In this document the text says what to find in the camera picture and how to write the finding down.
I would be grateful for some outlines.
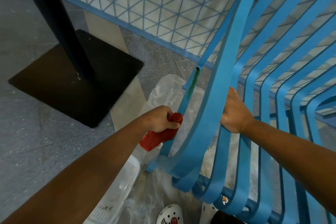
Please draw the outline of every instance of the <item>red cloth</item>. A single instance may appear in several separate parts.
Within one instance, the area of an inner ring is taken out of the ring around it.
[[[169,117],[167,117],[167,120],[169,122],[178,122],[179,124],[182,124],[183,116],[182,114],[175,112]],[[156,133],[154,131],[149,131],[140,141],[140,146],[145,151],[151,151],[156,146],[158,146],[160,143],[164,143],[165,141],[174,139],[174,136],[176,135],[178,131],[177,129],[165,129],[162,132]]]

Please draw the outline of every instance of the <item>person's left hand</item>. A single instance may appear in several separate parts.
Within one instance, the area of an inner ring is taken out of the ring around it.
[[[177,122],[169,122],[167,120],[167,117],[172,114],[173,112],[170,107],[161,105],[144,113],[141,115],[141,118],[149,131],[161,132],[167,128],[176,129],[181,126]]]

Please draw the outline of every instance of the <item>hand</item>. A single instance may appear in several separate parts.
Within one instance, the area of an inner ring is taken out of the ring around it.
[[[167,128],[176,129],[181,126],[177,122],[169,122],[167,120],[167,117],[172,114],[173,112],[170,107],[161,105],[144,113],[140,117],[143,119],[148,131],[161,132]]]
[[[237,91],[230,87],[220,123],[231,133],[243,133],[255,118],[240,99]]]

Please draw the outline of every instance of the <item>green paint patch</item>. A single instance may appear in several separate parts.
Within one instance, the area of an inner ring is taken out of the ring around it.
[[[187,98],[190,99],[191,98],[191,95],[193,94],[193,91],[194,91],[194,88],[196,86],[196,82],[197,82],[197,78],[200,74],[200,69],[198,67],[196,67],[196,72],[194,74],[194,77],[192,79],[192,83],[188,89],[188,92],[187,92]]]

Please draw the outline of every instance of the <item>forearm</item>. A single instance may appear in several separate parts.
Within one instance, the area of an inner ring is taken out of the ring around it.
[[[66,167],[3,224],[82,224],[147,131],[145,119],[134,120]]]
[[[326,209],[336,214],[335,152],[257,120],[246,126],[242,134],[266,150]]]

